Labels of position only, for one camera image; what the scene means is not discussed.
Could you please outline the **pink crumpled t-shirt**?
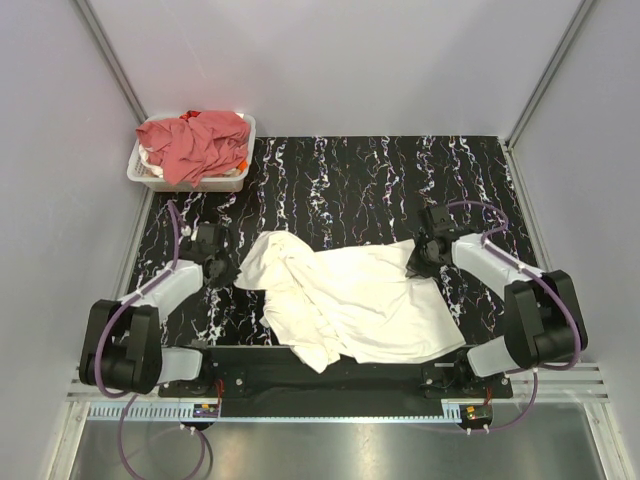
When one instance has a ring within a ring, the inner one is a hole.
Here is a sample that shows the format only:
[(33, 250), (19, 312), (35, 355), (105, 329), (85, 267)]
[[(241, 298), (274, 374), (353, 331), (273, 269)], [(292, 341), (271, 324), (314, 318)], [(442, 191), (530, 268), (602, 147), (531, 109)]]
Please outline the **pink crumpled t-shirt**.
[(147, 120), (136, 129), (151, 164), (172, 186), (193, 187), (206, 177), (237, 175), (246, 158), (249, 125), (232, 111), (189, 110), (178, 117)]

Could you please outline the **right aluminium frame post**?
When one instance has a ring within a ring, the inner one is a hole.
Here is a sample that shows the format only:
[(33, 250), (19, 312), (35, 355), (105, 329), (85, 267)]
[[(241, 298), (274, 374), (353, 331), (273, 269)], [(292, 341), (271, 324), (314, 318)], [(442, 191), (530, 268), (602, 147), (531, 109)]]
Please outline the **right aluminium frame post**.
[(524, 109), (519, 115), (511, 132), (504, 139), (504, 144), (508, 149), (514, 149), (519, 139), (522, 137), (526, 127), (530, 123), (545, 94), (552, 85), (552, 82), (598, 4), (598, 0), (581, 0), (579, 2), (539, 80), (537, 81), (535, 88), (529, 96)]

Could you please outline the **black marbled table mat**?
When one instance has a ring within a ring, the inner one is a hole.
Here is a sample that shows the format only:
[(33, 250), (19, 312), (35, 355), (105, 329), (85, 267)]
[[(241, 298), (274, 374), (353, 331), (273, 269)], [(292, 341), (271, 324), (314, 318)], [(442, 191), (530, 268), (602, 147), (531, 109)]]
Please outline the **black marbled table mat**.
[[(419, 211), (428, 205), (480, 201), (509, 219), (508, 231), (491, 240), (537, 266), (510, 163), (502, 142), (490, 136), (258, 138), (239, 193), (153, 194), (138, 222), (134, 262), (120, 292), (146, 283), (171, 259), (168, 200), (191, 227), (201, 221), (227, 226), (238, 265), (264, 231), (289, 231), (315, 251), (390, 244), (414, 237)], [(504, 332), (497, 294), (466, 272), (441, 272), (442, 295), (467, 344)], [(162, 343), (278, 345), (260, 323), (263, 305), (260, 292), (205, 287), (164, 322)]]

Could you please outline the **aluminium frame post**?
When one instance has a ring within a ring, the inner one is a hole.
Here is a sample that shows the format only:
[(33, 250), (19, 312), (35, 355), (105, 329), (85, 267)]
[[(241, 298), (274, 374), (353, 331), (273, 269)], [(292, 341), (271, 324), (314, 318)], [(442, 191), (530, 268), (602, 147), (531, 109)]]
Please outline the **aluminium frame post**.
[(514, 149), (519, 139), (522, 137), (526, 127), (530, 123), (545, 94), (552, 85), (552, 82), (598, 4), (598, 0), (581, 0), (579, 2), (539, 80), (537, 81), (535, 88), (529, 96), (524, 109), (519, 115), (511, 132), (504, 139), (504, 144), (508, 149)]
[(89, 37), (94, 43), (99, 55), (105, 62), (105, 65), (118, 90), (123, 96), (125, 103), (131, 111), (131, 114), (135, 120), (141, 124), (147, 118), (146, 110), (139, 100), (139, 97), (121, 64), (116, 50), (114, 49), (95, 9), (93, 8), (92, 3), (87, 0), (73, 0), (71, 4), (76, 9), (79, 18), (85, 25)]

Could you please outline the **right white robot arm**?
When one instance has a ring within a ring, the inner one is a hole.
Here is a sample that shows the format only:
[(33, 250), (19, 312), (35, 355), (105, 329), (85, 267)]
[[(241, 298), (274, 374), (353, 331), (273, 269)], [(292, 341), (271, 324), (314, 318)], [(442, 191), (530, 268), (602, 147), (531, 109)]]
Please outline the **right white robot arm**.
[[(458, 225), (450, 215), (457, 206), (492, 210), (501, 225), (485, 232)], [(572, 278), (562, 270), (528, 265), (492, 242), (493, 235), (508, 227), (504, 212), (478, 201), (456, 201), (424, 208), (419, 216), (422, 227), (407, 273), (437, 278), (442, 268), (456, 267), (491, 289), (504, 305), (504, 334), (468, 350), (466, 364), (454, 371), (460, 393), (480, 394), (496, 374), (539, 367), (562, 371), (578, 363), (588, 335)]]

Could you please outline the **left aluminium frame post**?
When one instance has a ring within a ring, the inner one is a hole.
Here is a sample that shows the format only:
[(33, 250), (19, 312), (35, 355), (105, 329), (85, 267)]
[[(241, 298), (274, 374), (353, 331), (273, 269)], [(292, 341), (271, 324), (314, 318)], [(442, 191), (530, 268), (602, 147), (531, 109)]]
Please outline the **left aluminium frame post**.
[(89, 37), (94, 43), (99, 55), (105, 62), (105, 65), (118, 90), (123, 96), (125, 103), (131, 111), (131, 114), (135, 120), (141, 124), (147, 118), (146, 110), (139, 100), (139, 97), (121, 64), (116, 50), (114, 49), (95, 9), (93, 8), (92, 3), (87, 0), (73, 0), (71, 4), (76, 9), (79, 18), (85, 25)]

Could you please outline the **white plastic laundry basket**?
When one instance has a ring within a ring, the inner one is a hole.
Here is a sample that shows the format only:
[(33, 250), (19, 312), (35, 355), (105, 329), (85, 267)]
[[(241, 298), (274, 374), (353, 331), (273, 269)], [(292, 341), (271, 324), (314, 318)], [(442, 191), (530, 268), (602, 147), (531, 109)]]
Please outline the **white plastic laundry basket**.
[(237, 112), (250, 127), (250, 133), (247, 143), (247, 155), (245, 158), (246, 167), (237, 175), (222, 175), (216, 177), (203, 178), (199, 184), (193, 187), (190, 183), (179, 183), (175, 186), (170, 185), (162, 175), (156, 175), (155, 167), (150, 168), (148, 158), (142, 153), (139, 141), (136, 140), (127, 167), (127, 177), (137, 183), (148, 187), (153, 192), (216, 192), (216, 193), (237, 193), (243, 188), (244, 181), (249, 173), (252, 165), (254, 146), (256, 140), (256, 120), (247, 113)]

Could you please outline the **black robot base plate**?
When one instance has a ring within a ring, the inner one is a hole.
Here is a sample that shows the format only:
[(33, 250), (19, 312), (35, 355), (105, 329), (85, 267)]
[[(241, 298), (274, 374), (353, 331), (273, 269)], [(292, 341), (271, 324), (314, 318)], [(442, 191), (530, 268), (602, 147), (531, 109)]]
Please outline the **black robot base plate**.
[(204, 377), (162, 386), (166, 398), (244, 399), (267, 391), (376, 392), (424, 395), (428, 399), (502, 400), (513, 397), (503, 374), (479, 378), (465, 364), (459, 348), (421, 364), (358, 363), (341, 357), (317, 373), (284, 346), (216, 346), (204, 351)]

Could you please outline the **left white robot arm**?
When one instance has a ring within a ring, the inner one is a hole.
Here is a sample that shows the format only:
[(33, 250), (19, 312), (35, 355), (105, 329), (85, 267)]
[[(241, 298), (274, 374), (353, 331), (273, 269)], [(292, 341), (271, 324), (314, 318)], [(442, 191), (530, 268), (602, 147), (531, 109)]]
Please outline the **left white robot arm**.
[(200, 224), (176, 251), (177, 257), (146, 284), (118, 300), (91, 307), (79, 364), (81, 383), (105, 396), (147, 394), (157, 385), (181, 381), (196, 396), (215, 386), (216, 372), (197, 347), (164, 347), (161, 323), (203, 288), (234, 282), (229, 228)]

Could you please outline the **white garment in basket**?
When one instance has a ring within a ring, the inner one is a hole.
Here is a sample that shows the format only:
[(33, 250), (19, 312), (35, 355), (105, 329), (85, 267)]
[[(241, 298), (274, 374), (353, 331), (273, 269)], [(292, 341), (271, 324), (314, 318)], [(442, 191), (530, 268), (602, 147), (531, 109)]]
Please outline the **white garment in basket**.
[(163, 177), (163, 169), (161, 166), (151, 164), (149, 161), (149, 151), (141, 144), (138, 145), (139, 160), (147, 174), (157, 178)]

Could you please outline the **white t-shirt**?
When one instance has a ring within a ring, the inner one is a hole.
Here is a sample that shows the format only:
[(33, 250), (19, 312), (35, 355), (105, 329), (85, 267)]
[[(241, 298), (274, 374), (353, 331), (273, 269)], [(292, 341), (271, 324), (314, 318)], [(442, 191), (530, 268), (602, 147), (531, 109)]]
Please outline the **white t-shirt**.
[(286, 231), (264, 232), (234, 284), (265, 294), (261, 322), (317, 373), (360, 364), (421, 364), (465, 343), (432, 279), (410, 277), (414, 242), (314, 251)]

